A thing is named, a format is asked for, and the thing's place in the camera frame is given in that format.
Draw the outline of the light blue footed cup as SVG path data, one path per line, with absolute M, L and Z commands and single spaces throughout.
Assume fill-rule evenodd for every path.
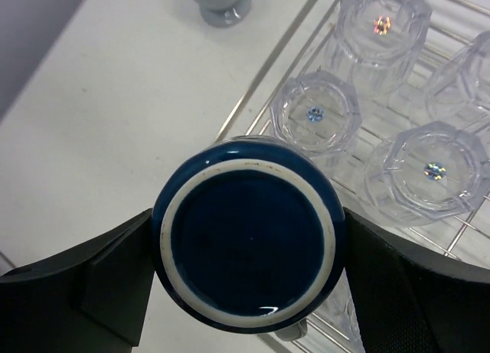
M 241 22 L 250 12 L 252 0 L 193 0 L 201 17 L 211 26 L 227 28 Z

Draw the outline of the clear glass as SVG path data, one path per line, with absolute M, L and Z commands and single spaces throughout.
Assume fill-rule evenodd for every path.
M 322 69 L 359 96 L 394 92 L 413 71 L 431 14 L 425 0 L 342 0 Z
M 288 79 L 269 114 L 273 135 L 327 173 L 343 166 L 362 123 L 354 86 L 325 70 Z
M 380 225 L 425 226 L 476 210 L 489 190 L 489 157 L 473 132 L 434 121 L 385 139 L 356 188 Z
M 458 113 L 467 119 L 489 114 L 488 31 L 477 35 L 429 78 L 424 106 L 431 120 Z

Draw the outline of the dark blue ceramic cup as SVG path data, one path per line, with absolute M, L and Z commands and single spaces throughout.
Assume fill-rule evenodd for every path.
M 184 162 L 152 209 L 156 274 L 171 299 L 226 332 L 306 335 L 347 253 L 344 210 L 299 150 L 238 136 Z

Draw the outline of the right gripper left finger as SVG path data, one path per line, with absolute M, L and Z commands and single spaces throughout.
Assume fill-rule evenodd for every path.
M 152 288 L 151 210 L 1 277 L 3 352 L 130 352 Z

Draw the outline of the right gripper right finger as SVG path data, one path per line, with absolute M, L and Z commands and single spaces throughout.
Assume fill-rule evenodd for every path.
M 346 209 L 346 273 L 367 352 L 487 352 L 489 271 Z

